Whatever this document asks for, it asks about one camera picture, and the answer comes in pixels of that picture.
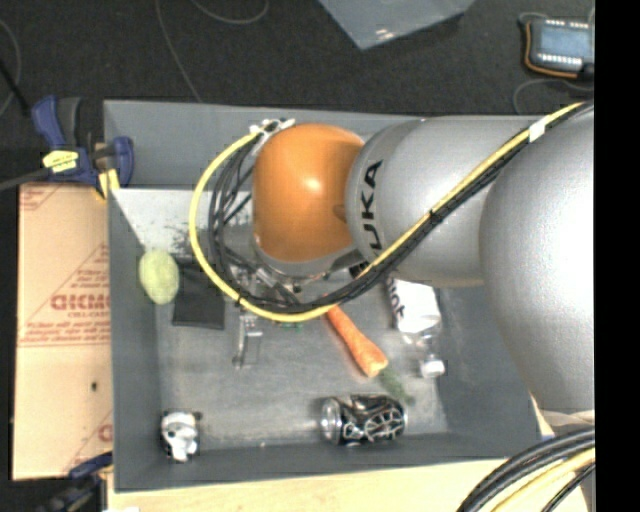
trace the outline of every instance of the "tennis ball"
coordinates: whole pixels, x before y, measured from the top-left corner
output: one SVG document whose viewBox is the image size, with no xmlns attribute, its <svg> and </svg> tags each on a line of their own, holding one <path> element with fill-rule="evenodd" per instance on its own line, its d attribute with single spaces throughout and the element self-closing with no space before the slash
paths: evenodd
<svg viewBox="0 0 640 512">
<path fill-rule="evenodd" d="M 171 302 L 180 284 L 178 265 L 167 251 L 154 249 L 140 258 L 138 277 L 142 288 L 156 304 Z"/>
</svg>

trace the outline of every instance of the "black carpet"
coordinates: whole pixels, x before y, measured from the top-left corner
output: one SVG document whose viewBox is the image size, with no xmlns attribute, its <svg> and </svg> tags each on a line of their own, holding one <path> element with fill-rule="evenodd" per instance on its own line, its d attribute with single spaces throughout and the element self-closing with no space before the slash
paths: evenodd
<svg viewBox="0 0 640 512">
<path fill-rule="evenodd" d="M 201 0 L 219 14 L 259 12 L 264 0 Z M 477 0 L 465 15 L 361 51 L 316 0 L 270 0 L 242 26 L 215 21 L 187 0 L 159 0 L 177 54 L 205 102 L 418 115 L 513 114 L 512 95 L 540 78 L 522 64 L 518 16 L 532 9 L 585 20 L 593 0 Z M 195 101 L 167 48 L 153 0 L 3 0 L 0 20 L 22 54 L 29 103 L 81 96 L 80 131 L 102 135 L 105 98 Z M 0 58 L 13 73 L 0 26 Z M 9 89 L 0 77 L 0 108 Z M 561 84 L 534 85 L 521 109 L 543 113 L 583 98 Z M 0 117 L 0 181 L 38 166 L 43 142 L 14 101 Z M 33 510 L 61 482 L 9 483 L 15 352 L 15 192 L 0 193 L 0 510 Z"/>
</svg>

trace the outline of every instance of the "gray tray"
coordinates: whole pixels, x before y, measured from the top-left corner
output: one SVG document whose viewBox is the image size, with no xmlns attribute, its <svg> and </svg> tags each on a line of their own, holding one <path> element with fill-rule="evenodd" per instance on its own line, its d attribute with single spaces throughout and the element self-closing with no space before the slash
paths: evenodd
<svg viewBox="0 0 640 512">
<path fill-rule="evenodd" d="M 138 284 L 138 259 L 151 247 L 176 255 L 188 251 L 189 187 L 211 153 L 242 135 L 250 122 L 291 115 L 362 134 L 404 119 L 211 105 L 105 105 L 107 137 L 133 137 L 137 156 L 137 181 L 109 203 L 118 490 L 502 457 L 539 439 L 529 396 L 481 287 L 439 290 L 444 332 L 438 348 L 448 366 L 439 380 L 419 376 L 415 352 L 391 325 L 384 289 L 375 288 L 345 305 L 416 397 L 403 436 L 348 449 L 322 439 L 322 399 L 383 389 L 356 370 L 324 319 L 298 329 L 261 320 L 265 334 L 257 364 L 238 371 L 231 363 L 238 328 L 233 304 L 226 307 L 226 329 L 216 331 L 175 327 L 173 306 L 155 306 L 147 299 Z M 192 126 L 198 130 L 190 131 Z M 168 144 L 178 133 L 191 136 L 174 137 L 184 144 Z M 242 229 L 236 231 L 240 238 Z M 323 285 L 335 288 L 342 279 L 346 277 L 338 274 Z M 167 459 L 159 443 L 160 415 L 172 408 L 202 413 L 201 451 L 186 464 Z"/>
</svg>

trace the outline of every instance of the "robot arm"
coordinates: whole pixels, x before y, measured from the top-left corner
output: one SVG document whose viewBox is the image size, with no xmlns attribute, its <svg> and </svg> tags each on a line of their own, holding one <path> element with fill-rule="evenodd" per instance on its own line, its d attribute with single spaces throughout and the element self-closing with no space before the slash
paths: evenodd
<svg viewBox="0 0 640 512">
<path fill-rule="evenodd" d="M 288 128 L 254 166 L 262 268 L 292 288 L 357 261 L 365 270 L 346 292 L 300 304 L 234 287 L 224 257 L 214 266 L 226 277 L 203 267 L 241 305 L 280 321 L 324 314 L 392 269 L 437 288 L 484 285 L 539 406 L 592 411 L 593 134 L 593 107 L 584 105 L 536 122 L 411 121 L 366 144 L 337 127 Z M 224 197 L 229 178 L 218 180 L 214 195 Z"/>
</svg>

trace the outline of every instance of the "cardboard sheet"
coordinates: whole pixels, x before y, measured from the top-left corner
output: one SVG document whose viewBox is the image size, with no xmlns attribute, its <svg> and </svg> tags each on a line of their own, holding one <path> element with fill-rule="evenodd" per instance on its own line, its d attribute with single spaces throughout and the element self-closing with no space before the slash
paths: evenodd
<svg viewBox="0 0 640 512">
<path fill-rule="evenodd" d="M 13 478 L 65 475 L 112 446 L 106 202 L 20 190 Z"/>
</svg>

